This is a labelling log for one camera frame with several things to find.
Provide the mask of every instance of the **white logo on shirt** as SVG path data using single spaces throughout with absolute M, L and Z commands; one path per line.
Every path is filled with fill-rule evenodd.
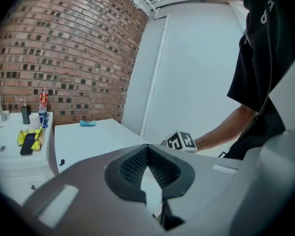
M 273 6 L 274 6 L 274 2 L 272 0 L 269 0 L 267 2 L 267 4 L 269 5 L 269 11 L 271 12 Z M 264 12 L 264 14 L 261 17 L 261 23 L 265 24 L 266 23 L 266 10 Z

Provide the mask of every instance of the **cabinet door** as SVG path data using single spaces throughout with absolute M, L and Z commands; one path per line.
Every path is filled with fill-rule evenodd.
M 26 199 L 48 180 L 45 175 L 0 177 L 0 191 L 22 206 Z

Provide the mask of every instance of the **soap dispenser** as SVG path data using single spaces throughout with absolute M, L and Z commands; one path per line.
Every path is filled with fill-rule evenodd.
M 29 124 L 30 123 L 30 106 L 28 106 L 26 104 L 26 98 L 23 98 L 21 100 L 24 100 L 24 106 L 21 107 L 23 123 L 24 124 Z

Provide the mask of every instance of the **cube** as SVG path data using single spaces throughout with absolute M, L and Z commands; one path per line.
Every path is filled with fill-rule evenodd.
M 176 130 L 170 135 L 166 136 L 167 147 L 174 148 L 177 150 L 183 150 L 186 152 L 195 153 L 197 147 L 188 132 Z

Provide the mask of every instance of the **chrome faucet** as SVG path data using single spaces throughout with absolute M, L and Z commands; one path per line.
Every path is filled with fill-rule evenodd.
M 3 114 L 3 109 L 2 109 L 2 105 L 1 105 L 1 95 L 0 95 L 0 116 L 1 116 L 1 121 L 6 120 L 6 115 Z

